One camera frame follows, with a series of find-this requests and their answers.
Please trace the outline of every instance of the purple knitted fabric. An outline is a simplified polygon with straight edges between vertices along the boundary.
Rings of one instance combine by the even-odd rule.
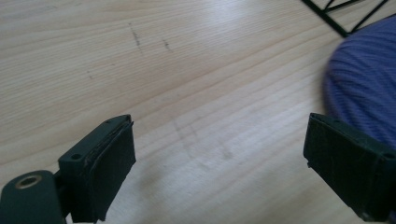
[[[329,116],[396,149],[396,16],[350,36],[324,78]]]

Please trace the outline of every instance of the black plastic part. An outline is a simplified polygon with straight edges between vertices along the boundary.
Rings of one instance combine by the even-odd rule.
[[[304,156],[359,217],[387,220],[396,202],[394,150],[339,120],[311,114]]]
[[[35,171],[8,182],[2,191],[1,224],[65,224],[49,171]]]
[[[136,161],[132,125],[128,115],[109,119],[59,159],[62,181],[72,192],[74,222],[105,220]]]
[[[338,22],[336,22],[329,14],[335,10],[349,7],[353,4],[359,3],[363,0],[349,0],[344,3],[338,4],[332,7],[332,4],[335,2],[334,0],[330,0],[325,8],[321,9],[315,4],[312,0],[302,0],[308,7],[310,7],[319,17],[321,17],[326,23],[328,23],[335,32],[337,32],[341,37],[347,37],[349,35],[354,34],[359,31],[361,26],[370,19],[382,6],[384,6],[388,0],[382,0],[373,10],[371,10],[367,15],[365,15],[353,28],[351,31],[347,31],[344,27],[342,27]]]

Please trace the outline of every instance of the wooden table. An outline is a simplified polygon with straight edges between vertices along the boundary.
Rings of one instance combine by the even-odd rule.
[[[0,187],[131,114],[106,223],[362,223],[302,155],[341,41],[300,1],[1,0]]]

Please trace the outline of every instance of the black wire rack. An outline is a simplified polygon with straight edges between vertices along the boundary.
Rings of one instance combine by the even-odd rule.
[[[363,19],[361,19],[350,31],[348,31],[341,24],[339,24],[332,17],[330,17],[330,13],[338,9],[350,7],[364,0],[349,0],[337,5],[335,4],[335,0],[330,0],[326,4],[325,8],[320,8],[317,4],[315,4],[311,0],[302,0],[302,1],[307,6],[309,6],[315,13],[317,13],[318,16],[320,16],[324,21],[326,21],[334,29],[334,31],[337,32],[342,37],[347,37],[359,31],[359,29],[363,26],[363,24],[388,2],[388,0],[380,1],[378,5],[376,5],[367,15],[363,17]]]

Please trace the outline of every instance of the wooden surface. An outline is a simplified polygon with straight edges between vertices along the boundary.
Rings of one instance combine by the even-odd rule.
[[[106,223],[362,223],[302,155],[341,41],[300,1],[1,0],[0,187],[131,114]]]

